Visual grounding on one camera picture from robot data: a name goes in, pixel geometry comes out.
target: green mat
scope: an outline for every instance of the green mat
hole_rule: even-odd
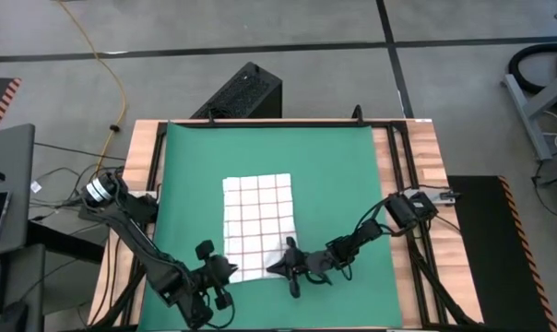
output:
[[[211,239],[223,251],[222,180],[290,173],[294,218],[303,251],[349,234],[367,208],[382,198],[371,128],[219,128],[169,124],[156,245],[200,267],[195,247]],[[231,284],[236,303],[230,328],[401,326],[389,238],[366,244],[352,265],[353,280],[340,271],[334,286],[301,279],[293,299],[285,279]],[[231,309],[217,312],[222,325]],[[178,309],[167,308],[147,287],[141,331],[185,328]]]

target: grid sheet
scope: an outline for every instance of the grid sheet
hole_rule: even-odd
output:
[[[238,270],[230,282],[278,278],[266,271],[297,240],[290,174],[231,177],[223,180],[225,256]]]

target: yellow black warning stripe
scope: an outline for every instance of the yellow black warning stripe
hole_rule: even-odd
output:
[[[20,86],[20,82],[21,82],[20,78],[14,78],[10,83],[8,83],[8,86],[6,87],[6,92],[4,92],[4,95],[0,100],[0,122],[6,115],[10,102],[12,102],[14,96],[17,94],[17,89]]]
[[[525,235],[525,230],[522,227],[522,221],[518,216],[518,211],[516,210],[515,199],[510,192],[510,186],[503,176],[498,176],[502,187],[504,188],[504,193],[506,195],[506,200],[508,201],[508,206],[512,211],[512,217],[515,221],[516,231],[518,232],[518,237],[520,237],[520,243],[522,244],[522,249],[525,253],[525,257],[528,261],[528,268],[530,268],[530,273],[537,286],[537,293],[539,294],[541,305],[543,306],[545,316],[549,320],[549,329],[551,332],[557,332],[557,323],[555,323],[555,317],[553,317],[553,312],[551,311],[551,306],[549,305],[549,300],[545,294],[545,289],[540,279],[539,272],[537,270],[537,265],[535,264],[535,259],[533,254],[530,252],[530,247],[528,246],[527,236]]]

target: concrete floor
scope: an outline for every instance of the concrete floor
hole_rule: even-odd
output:
[[[103,52],[385,41],[373,0],[67,4]],[[557,36],[553,1],[385,0],[385,6],[395,41]],[[535,197],[530,182],[535,155],[507,91],[499,85],[511,55],[526,46],[400,48],[397,53],[415,116],[434,120],[447,172],[508,178],[557,320],[557,218]],[[88,51],[55,2],[0,1],[0,55]],[[123,80],[130,102],[123,131],[109,154],[125,156],[136,119],[190,116],[248,61],[283,79],[285,117],[349,117],[357,103],[367,116],[403,116],[394,69],[384,48],[108,60]],[[547,83],[555,71],[554,57],[526,60],[523,71],[536,82]],[[95,61],[3,63],[0,77],[23,79],[2,128],[33,123],[40,142],[101,149],[120,101],[116,86]],[[557,131],[551,120],[547,126]],[[33,176],[60,166],[81,171],[93,162],[89,156],[36,147]],[[544,171],[557,173],[557,160]],[[67,174],[46,179],[38,196],[59,199],[74,180]],[[541,195],[557,210],[556,188],[542,189]],[[88,226],[68,211],[45,223],[60,231]],[[105,230],[97,229],[81,236],[99,242],[104,235]],[[65,259],[50,255],[47,270]],[[82,327],[71,308],[91,300],[97,275],[98,267],[79,263],[47,280],[46,331]],[[66,282],[75,282],[76,287],[66,287]],[[81,314],[87,317],[87,305]]]

